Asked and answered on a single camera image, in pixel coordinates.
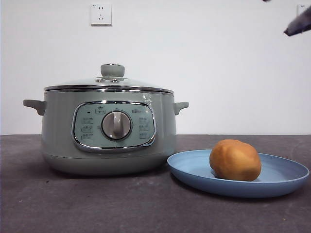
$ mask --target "control dial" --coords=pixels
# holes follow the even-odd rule
[[[118,140],[129,134],[131,130],[131,120],[123,112],[114,111],[104,117],[102,129],[107,137]]]

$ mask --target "plate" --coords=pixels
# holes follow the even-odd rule
[[[211,150],[191,150],[170,156],[167,160],[172,174],[181,182],[209,193],[239,198],[282,196],[300,188],[309,170],[300,163],[281,157],[258,153],[261,173],[254,181],[234,181],[215,177],[209,166]]]

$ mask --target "lid knob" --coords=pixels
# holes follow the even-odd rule
[[[101,73],[103,77],[123,77],[124,70],[124,66],[119,64],[101,65]]]

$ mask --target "wall outlet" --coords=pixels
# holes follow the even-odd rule
[[[91,4],[91,25],[111,25],[111,3]]]
[[[302,12],[307,10],[310,7],[311,3],[300,3],[297,5],[297,16],[300,15]]]

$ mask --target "stainless steel rim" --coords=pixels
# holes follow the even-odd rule
[[[44,88],[44,91],[52,90],[69,90],[73,89],[104,89],[104,90],[136,90],[136,91],[153,91],[153,92],[164,92],[173,94],[172,90],[155,88],[155,87],[146,87],[146,86],[121,86],[121,85],[61,85],[61,86],[48,86]]]
[[[146,93],[146,94],[160,94],[174,96],[173,93],[169,92],[160,92],[160,91],[146,91],[146,90],[126,90],[126,89],[61,89],[61,90],[46,90],[46,92],[127,92],[127,93]]]

